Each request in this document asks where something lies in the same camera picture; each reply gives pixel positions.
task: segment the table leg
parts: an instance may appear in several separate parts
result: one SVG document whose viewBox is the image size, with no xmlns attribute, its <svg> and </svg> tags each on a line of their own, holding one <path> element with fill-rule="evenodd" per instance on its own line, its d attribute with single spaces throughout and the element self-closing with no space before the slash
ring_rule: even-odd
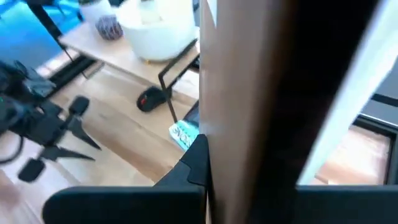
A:
<svg viewBox="0 0 398 224">
<path fill-rule="evenodd" d="M 53 22 L 47 12 L 44 10 L 43 6 L 38 4 L 29 4 L 29 9 L 35 14 L 38 20 L 43 24 L 47 32 L 52 36 L 52 38 L 56 41 L 56 43 L 61 47 L 62 50 L 65 50 L 65 47 L 60 44 L 58 38 L 62 35 L 61 31 L 58 29 L 57 25 Z"/>
</svg>

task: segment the black object on floor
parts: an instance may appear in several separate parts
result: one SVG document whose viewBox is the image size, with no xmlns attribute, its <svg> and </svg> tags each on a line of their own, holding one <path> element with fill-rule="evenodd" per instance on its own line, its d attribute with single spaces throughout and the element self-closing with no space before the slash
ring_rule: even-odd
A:
<svg viewBox="0 0 398 224">
<path fill-rule="evenodd" d="M 138 96 L 137 107 L 143 112 L 151 112 L 165 102 L 166 96 L 163 91 L 156 86 L 151 86 Z"/>
</svg>

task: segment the black stand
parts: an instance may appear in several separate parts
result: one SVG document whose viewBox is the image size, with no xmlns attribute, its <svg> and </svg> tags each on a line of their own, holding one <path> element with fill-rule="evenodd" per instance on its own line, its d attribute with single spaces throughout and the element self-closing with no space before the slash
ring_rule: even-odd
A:
<svg viewBox="0 0 398 224">
<path fill-rule="evenodd" d="M 44 146 L 38 158 L 28 160 L 18 175 L 19 179 L 25 182 L 36 180 L 45 169 L 44 159 L 54 162 L 59 158 L 94 160 L 89 156 L 57 146 L 65 133 L 71 131 L 77 138 L 100 149 L 82 128 L 81 116 L 88 108 L 87 98 L 79 96 L 75 99 L 69 107 L 66 120 L 59 118 L 62 112 L 61 107 L 49 101 L 42 103 L 39 106 L 41 111 L 39 111 L 34 104 L 23 104 L 3 95 L 1 99 L 0 132 L 3 133 L 9 129 L 21 137 L 16 153 L 11 158 L 1 161 L 1 164 L 12 162 L 18 157 L 22 152 L 24 138 Z"/>
<path fill-rule="evenodd" d="M 172 82 L 166 86 L 165 82 L 164 82 L 164 76 L 167 74 L 167 72 L 179 61 L 181 60 L 182 57 L 184 57 L 196 44 L 197 39 L 193 40 L 190 44 L 188 44 L 188 46 L 177 56 L 175 57 L 159 74 L 159 81 L 160 81 L 160 86 L 162 87 L 162 91 L 163 94 L 166 97 L 166 101 L 167 101 L 167 105 L 169 106 L 170 112 L 173 116 L 173 120 L 174 123 L 176 123 L 177 120 L 177 115 L 175 115 L 175 111 L 174 111 L 174 107 L 173 107 L 173 103 L 169 97 L 171 93 L 172 93 L 172 88 L 173 86 L 176 84 L 176 82 L 182 77 L 182 75 L 190 68 L 192 62 L 196 61 L 199 58 L 199 55 L 197 57 L 195 57 L 195 59 L 192 60 L 192 62 L 187 65 L 178 75 L 177 77 L 175 77 Z"/>
<path fill-rule="evenodd" d="M 50 18 L 50 16 L 47 14 L 47 12 L 44 10 L 43 6 L 31 3 L 27 3 L 27 5 L 29 6 L 29 9 L 33 12 L 33 14 L 42 23 L 42 25 L 46 28 L 47 32 L 51 35 L 54 41 L 56 41 L 61 49 L 65 51 L 65 47 L 58 41 L 62 33 L 58 29 L 57 25 Z M 79 20 L 83 20 L 79 12 L 77 16 Z M 56 87 L 47 98 L 54 95 L 56 92 L 58 92 L 61 88 L 70 83 L 74 78 L 76 78 L 79 74 L 81 74 L 84 70 L 93 65 L 95 62 L 96 61 L 93 59 L 79 56 L 71 61 L 67 66 L 63 67 L 57 73 L 52 75 L 50 81 L 53 82 Z"/>
</svg>

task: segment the black cable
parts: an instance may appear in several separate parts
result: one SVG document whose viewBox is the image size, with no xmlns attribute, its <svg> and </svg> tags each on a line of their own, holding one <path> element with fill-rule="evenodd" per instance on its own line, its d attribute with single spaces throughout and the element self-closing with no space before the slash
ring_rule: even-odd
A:
<svg viewBox="0 0 398 224">
<path fill-rule="evenodd" d="M 0 165 L 6 165 L 6 164 L 16 160 L 22 153 L 22 149 L 24 147 L 24 142 L 25 142 L 24 137 L 19 136 L 19 145 L 18 145 L 17 151 L 12 156 L 8 157 L 7 159 L 0 160 Z"/>
<path fill-rule="evenodd" d="M 22 123 L 21 125 L 24 129 L 22 134 L 24 134 L 26 132 L 26 130 L 30 128 L 30 119 L 29 118 L 30 118 L 31 112 L 32 112 L 31 110 L 28 110 L 27 113 L 24 115 L 24 118 L 21 120 L 21 123 Z M 0 165 L 6 165 L 6 164 L 16 160 L 22 153 L 22 150 L 24 148 L 24 142 L 25 142 L 25 139 L 24 139 L 23 135 L 19 135 L 19 144 L 17 147 L 17 151 L 11 157 L 9 157 L 7 159 L 1 159 Z"/>
</svg>

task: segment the black metal frame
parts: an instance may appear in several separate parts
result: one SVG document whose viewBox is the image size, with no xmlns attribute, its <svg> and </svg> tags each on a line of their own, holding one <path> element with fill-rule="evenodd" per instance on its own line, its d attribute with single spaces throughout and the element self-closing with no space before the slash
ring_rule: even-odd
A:
<svg viewBox="0 0 398 224">
<path fill-rule="evenodd" d="M 198 57 L 196 56 L 190 63 L 187 65 L 178 75 L 175 77 L 172 82 L 166 87 L 166 84 L 164 82 L 164 76 L 167 74 L 167 72 L 178 62 L 181 60 L 182 57 L 184 57 L 196 44 L 198 39 L 193 40 L 188 44 L 188 46 L 181 52 L 179 53 L 171 62 L 158 74 L 158 78 L 160 81 L 160 86 L 162 87 L 162 91 L 166 97 L 167 105 L 169 106 L 170 112 L 173 116 L 174 123 L 176 123 L 177 120 L 177 115 L 175 115 L 173 103 L 171 101 L 171 96 L 172 96 L 172 88 L 176 84 L 176 82 L 182 77 L 182 75 L 190 68 L 191 63 L 194 62 Z"/>
<path fill-rule="evenodd" d="M 45 27 L 47 32 L 56 41 L 56 43 L 65 51 L 65 46 L 63 46 L 58 38 L 62 35 L 62 32 L 58 29 L 57 25 L 53 22 L 47 12 L 44 10 L 42 5 L 27 3 L 29 9 L 38 18 L 38 20 Z M 80 21 L 83 20 L 80 13 L 77 12 L 77 17 Z M 57 73 L 53 74 L 49 80 L 53 82 L 56 87 L 55 89 L 46 97 L 50 98 L 52 95 L 56 94 L 61 88 L 70 83 L 74 78 L 79 76 L 84 70 L 93 65 L 96 61 L 85 56 L 79 56 L 75 59 L 71 59 L 71 62 L 59 70 Z"/>
</svg>

